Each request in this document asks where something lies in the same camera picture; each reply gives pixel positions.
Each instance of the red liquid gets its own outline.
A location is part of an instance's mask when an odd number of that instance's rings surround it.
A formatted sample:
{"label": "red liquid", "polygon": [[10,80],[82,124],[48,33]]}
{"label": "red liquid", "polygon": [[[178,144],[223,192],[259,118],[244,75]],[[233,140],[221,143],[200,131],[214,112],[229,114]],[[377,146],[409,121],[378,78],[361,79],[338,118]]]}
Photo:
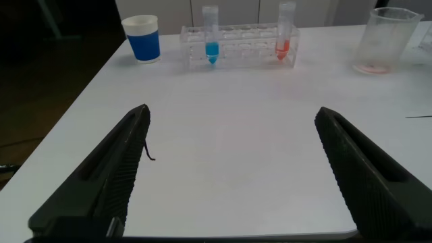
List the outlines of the red liquid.
{"label": "red liquid", "polygon": [[282,60],[285,58],[285,56],[288,54],[288,50],[290,50],[290,41],[285,40],[285,44],[283,45],[283,50],[277,48],[276,44],[276,56],[279,60]]}

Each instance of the blue paper cup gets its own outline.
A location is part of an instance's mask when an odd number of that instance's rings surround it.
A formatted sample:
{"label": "blue paper cup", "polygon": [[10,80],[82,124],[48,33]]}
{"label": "blue paper cup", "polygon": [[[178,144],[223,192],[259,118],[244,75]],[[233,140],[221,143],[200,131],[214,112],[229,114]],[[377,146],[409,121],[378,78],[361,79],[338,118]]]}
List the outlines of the blue paper cup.
{"label": "blue paper cup", "polygon": [[121,21],[121,24],[139,63],[159,60],[161,50],[156,16],[133,16]]}

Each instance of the blue liquid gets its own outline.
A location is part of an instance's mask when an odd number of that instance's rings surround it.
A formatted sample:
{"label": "blue liquid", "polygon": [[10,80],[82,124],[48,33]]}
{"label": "blue liquid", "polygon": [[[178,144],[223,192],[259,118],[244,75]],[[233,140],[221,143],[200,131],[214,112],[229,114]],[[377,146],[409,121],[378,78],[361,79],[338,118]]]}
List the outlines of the blue liquid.
{"label": "blue liquid", "polygon": [[212,42],[205,44],[205,54],[211,64],[215,64],[217,57],[219,56],[219,43]]}

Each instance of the white wall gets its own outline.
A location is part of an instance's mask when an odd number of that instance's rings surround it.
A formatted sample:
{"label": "white wall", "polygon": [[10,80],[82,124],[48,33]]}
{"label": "white wall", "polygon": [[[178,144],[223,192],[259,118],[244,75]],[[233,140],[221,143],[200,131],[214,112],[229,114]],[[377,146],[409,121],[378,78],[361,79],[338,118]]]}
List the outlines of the white wall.
{"label": "white wall", "polygon": [[[281,0],[261,0],[259,22],[277,22]],[[339,0],[295,0],[297,3],[294,24],[298,28],[331,26]]]}
{"label": "white wall", "polygon": [[194,26],[204,25],[204,5],[219,7],[219,25],[258,23],[259,0],[191,0],[191,4]]}
{"label": "white wall", "polygon": [[115,0],[120,18],[140,14],[158,17],[159,34],[179,34],[182,26],[192,26],[190,0]]}
{"label": "white wall", "polygon": [[366,24],[377,0],[339,0],[333,26]]}
{"label": "white wall", "polygon": [[424,14],[422,21],[432,20],[432,0],[390,0],[388,7],[403,7]]}

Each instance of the plastic beaker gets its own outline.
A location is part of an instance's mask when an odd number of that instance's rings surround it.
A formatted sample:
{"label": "plastic beaker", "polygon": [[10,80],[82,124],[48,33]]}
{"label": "plastic beaker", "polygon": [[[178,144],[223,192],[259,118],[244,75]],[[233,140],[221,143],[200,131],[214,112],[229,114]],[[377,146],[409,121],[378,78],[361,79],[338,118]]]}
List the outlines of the plastic beaker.
{"label": "plastic beaker", "polygon": [[370,74],[392,71],[423,17],[423,14],[397,7],[372,9],[357,48],[354,68]]}

